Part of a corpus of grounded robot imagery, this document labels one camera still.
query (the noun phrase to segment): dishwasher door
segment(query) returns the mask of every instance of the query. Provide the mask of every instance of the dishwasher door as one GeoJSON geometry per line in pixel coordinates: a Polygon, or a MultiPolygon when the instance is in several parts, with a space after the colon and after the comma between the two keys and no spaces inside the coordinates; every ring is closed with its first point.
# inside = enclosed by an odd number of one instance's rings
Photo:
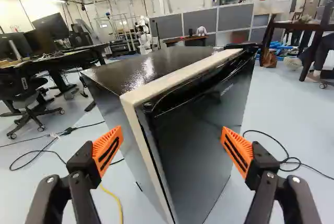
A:
{"type": "Polygon", "coordinates": [[[230,177],[221,131],[240,131],[254,61],[245,52],[151,99],[153,110],[137,112],[176,223],[202,224],[230,177]]]}

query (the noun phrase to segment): black monitor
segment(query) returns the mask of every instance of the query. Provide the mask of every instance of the black monitor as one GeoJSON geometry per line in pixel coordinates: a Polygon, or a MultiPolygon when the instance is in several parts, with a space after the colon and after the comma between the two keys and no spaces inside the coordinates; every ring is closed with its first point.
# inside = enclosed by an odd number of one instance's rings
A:
{"type": "Polygon", "coordinates": [[[54,40],[66,39],[69,36],[68,28],[60,13],[35,20],[32,24],[36,29],[48,31],[54,40]]]}
{"type": "Polygon", "coordinates": [[[26,40],[23,32],[0,34],[0,58],[17,60],[14,51],[12,50],[9,41],[12,40],[17,50],[22,57],[29,57],[32,54],[32,49],[26,40]]]}
{"type": "Polygon", "coordinates": [[[35,29],[24,33],[34,55],[42,55],[43,53],[53,53],[57,51],[50,33],[44,30],[35,29]]]}

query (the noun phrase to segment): yellow cable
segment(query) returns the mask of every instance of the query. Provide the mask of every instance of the yellow cable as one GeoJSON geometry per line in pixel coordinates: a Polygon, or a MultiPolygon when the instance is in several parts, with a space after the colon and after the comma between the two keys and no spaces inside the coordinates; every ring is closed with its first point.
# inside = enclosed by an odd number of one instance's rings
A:
{"type": "Polygon", "coordinates": [[[118,205],[118,212],[120,215],[120,223],[123,224],[123,211],[122,211],[122,205],[121,205],[121,201],[120,199],[114,195],[112,192],[110,192],[109,190],[105,189],[102,184],[100,184],[100,188],[105,191],[107,194],[111,195],[112,197],[114,197],[114,199],[117,201],[117,205],[118,205]]]}

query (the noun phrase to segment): gray floor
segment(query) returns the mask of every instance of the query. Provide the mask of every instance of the gray floor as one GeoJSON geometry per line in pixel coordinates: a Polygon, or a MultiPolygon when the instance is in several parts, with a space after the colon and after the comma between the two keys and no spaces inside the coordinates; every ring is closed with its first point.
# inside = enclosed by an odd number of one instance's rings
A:
{"type": "MultiPolygon", "coordinates": [[[[333,67],[334,56],[332,55],[334,54],[330,53],[330,55],[328,59],[332,63],[327,62],[326,65],[333,67]]],[[[299,72],[288,71],[282,63],[279,63],[276,69],[263,69],[256,66],[247,99],[242,132],[247,129],[264,131],[281,141],[292,156],[297,156],[303,162],[334,176],[334,168],[331,165],[334,153],[334,132],[332,131],[334,88],[320,90],[319,84],[299,82],[298,77],[299,72]]],[[[69,74],[67,78],[72,83],[80,84],[77,74],[69,74]]],[[[50,108],[63,107],[66,114],[42,117],[41,121],[47,126],[45,133],[59,132],[69,126],[81,126],[103,120],[97,108],[89,113],[84,112],[84,108],[90,101],[91,97],[86,99],[79,94],[72,101],[65,101],[62,97],[57,98],[50,108]]],[[[0,113],[5,111],[7,110],[4,104],[0,103],[0,113]]],[[[14,127],[13,120],[14,117],[0,118],[0,146],[14,142],[5,136],[6,132],[14,127]]],[[[49,150],[57,151],[64,160],[67,160],[85,141],[94,140],[107,131],[105,124],[80,129],[71,135],[61,137],[49,150]]],[[[40,135],[42,134],[37,131],[36,125],[31,122],[18,132],[18,138],[15,141],[40,135]]],[[[253,133],[247,135],[247,138],[261,142],[277,159],[285,158],[280,147],[270,139],[253,133]]],[[[45,137],[0,149],[0,188],[2,188],[0,219],[3,223],[24,223],[39,181],[50,174],[60,176],[67,174],[64,165],[53,154],[41,155],[22,170],[9,171],[9,165],[19,155],[29,150],[41,149],[50,140],[50,137],[45,137]]],[[[122,155],[118,153],[114,161],[121,157],[122,155]]],[[[306,168],[300,168],[294,174],[308,181],[323,223],[332,223],[334,182],[306,168]]],[[[136,186],[126,162],[110,167],[103,177],[102,184],[120,198],[124,223],[164,223],[136,186]]],[[[92,191],[92,195],[102,222],[119,223],[115,200],[100,188],[92,191]]],[[[243,223],[253,195],[254,193],[249,191],[238,171],[233,168],[231,178],[205,224],[243,223]]],[[[63,223],[75,223],[71,204],[66,206],[63,223]]],[[[283,223],[278,204],[275,204],[271,223],[283,223]]]]}

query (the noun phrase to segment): desk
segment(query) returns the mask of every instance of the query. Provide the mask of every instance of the desk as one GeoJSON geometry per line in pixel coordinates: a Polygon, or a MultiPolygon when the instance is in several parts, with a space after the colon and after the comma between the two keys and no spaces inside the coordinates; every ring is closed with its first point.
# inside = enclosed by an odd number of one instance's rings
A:
{"type": "Polygon", "coordinates": [[[167,39],[167,40],[163,40],[163,43],[165,43],[167,45],[167,47],[173,46],[175,43],[180,42],[180,41],[190,41],[190,40],[199,40],[201,41],[201,45],[200,46],[205,46],[205,39],[207,39],[209,36],[205,35],[205,36],[192,36],[192,37],[184,37],[184,38],[173,38],[173,39],[167,39]]]}
{"type": "Polygon", "coordinates": [[[95,57],[99,60],[101,65],[105,65],[105,61],[104,61],[104,58],[101,52],[108,46],[109,46],[109,43],[101,43],[101,44],[96,44],[96,45],[81,46],[81,47],[73,48],[69,50],[62,50],[62,52],[68,53],[72,51],[88,50],[91,52],[92,55],[95,55],[95,57]]]}
{"type": "Polygon", "coordinates": [[[270,42],[275,28],[315,31],[313,41],[310,46],[310,54],[305,59],[303,70],[299,77],[299,81],[304,81],[308,73],[308,70],[313,62],[313,56],[317,51],[323,33],[326,31],[334,31],[334,23],[329,23],[330,11],[332,6],[334,6],[334,2],[329,2],[325,6],[323,18],[320,22],[309,22],[309,23],[293,23],[292,21],[274,22],[276,14],[273,14],[270,18],[270,22],[264,35],[263,46],[260,55],[260,66],[263,66],[263,57],[266,54],[268,54],[270,42]]]}
{"type": "MultiPolygon", "coordinates": [[[[76,85],[66,85],[60,72],[61,70],[71,69],[75,67],[81,67],[82,69],[87,69],[91,67],[96,61],[100,61],[103,65],[105,61],[100,57],[101,54],[92,54],[92,49],[98,51],[103,45],[100,44],[95,46],[83,47],[80,50],[74,49],[71,51],[66,51],[64,55],[39,58],[37,60],[25,59],[22,61],[15,61],[7,63],[6,65],[0,66],[0,74],[6,75],[7,72],[16,72],[19,70],[27,76],[33,76],[37,73],[48,71],[51,78],[56,83],[60,93],[56,97],[61,96],[63,93],[73,89],[76,85]]],[[[13,107],[10,101],[6,101],[5,104],[10,109],[12,113],[17,113],[18,111],[13,107]]]]}

